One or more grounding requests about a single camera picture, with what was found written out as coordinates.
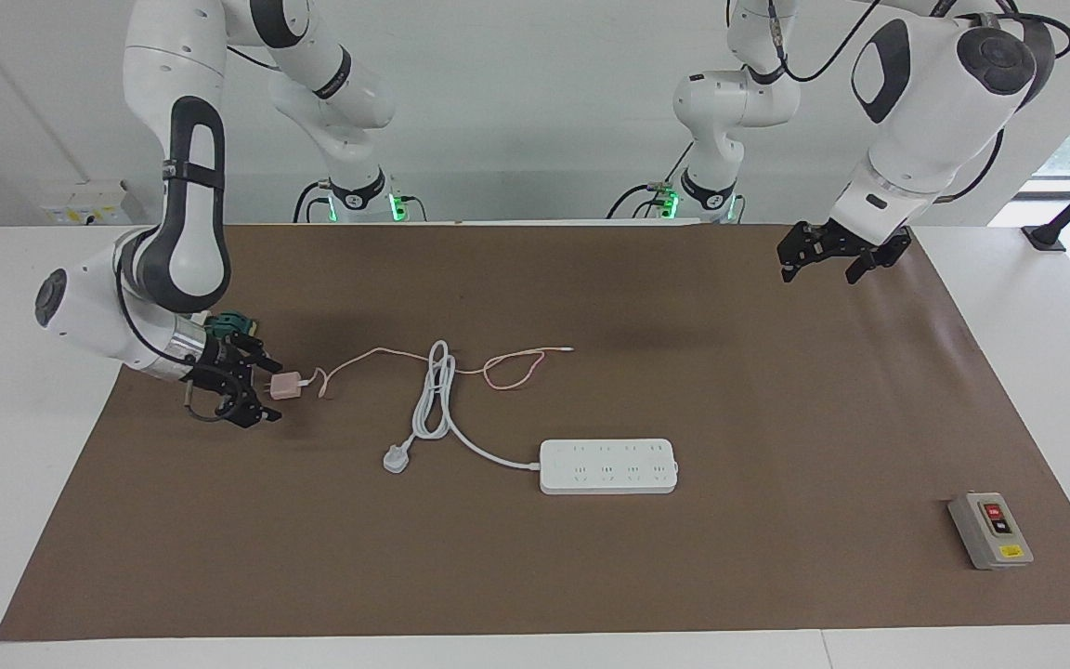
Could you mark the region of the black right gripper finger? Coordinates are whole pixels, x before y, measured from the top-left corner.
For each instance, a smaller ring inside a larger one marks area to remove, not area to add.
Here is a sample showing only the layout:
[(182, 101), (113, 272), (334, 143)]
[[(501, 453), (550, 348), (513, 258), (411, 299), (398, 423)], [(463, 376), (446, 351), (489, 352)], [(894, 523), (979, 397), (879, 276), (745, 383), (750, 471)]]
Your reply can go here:
[(224, 391), (219, 399), (219, 419), (241, 428), (250, 428), (263, 422), (279, 422), (282, 413), (264, 406), (250, 391)]
[(256, 337), (243, 337), (242, 352), (243, 359), (246, 363), (253, 365), (254, 367), (268, 370), (268, 372), (271, 372), (272, 375), (279, 374), (282, 370), (281, 362), (275, 361), (268, 355), (265, 344), (262, 339)]

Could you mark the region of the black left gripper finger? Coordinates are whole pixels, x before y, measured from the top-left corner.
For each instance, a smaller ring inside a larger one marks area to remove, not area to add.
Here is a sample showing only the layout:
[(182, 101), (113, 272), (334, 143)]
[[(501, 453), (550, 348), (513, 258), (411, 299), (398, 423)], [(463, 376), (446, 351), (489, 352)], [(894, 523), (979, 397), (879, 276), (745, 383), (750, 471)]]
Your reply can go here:
[(846, 270), (846, 282), (849, 282), (850, 285), (855, 285), (863, 278), (867, 272), (878, 268), (895, 267), (896, 262), (897, 258), (893, 254), (865, 253), (861, 256), (858, 256), (858, 258), (850, 264)]
[(817, 237), (812, 231), (789, 231), (778, 243), (782, 282), (793, 282), (802, 267), (819, 262)]

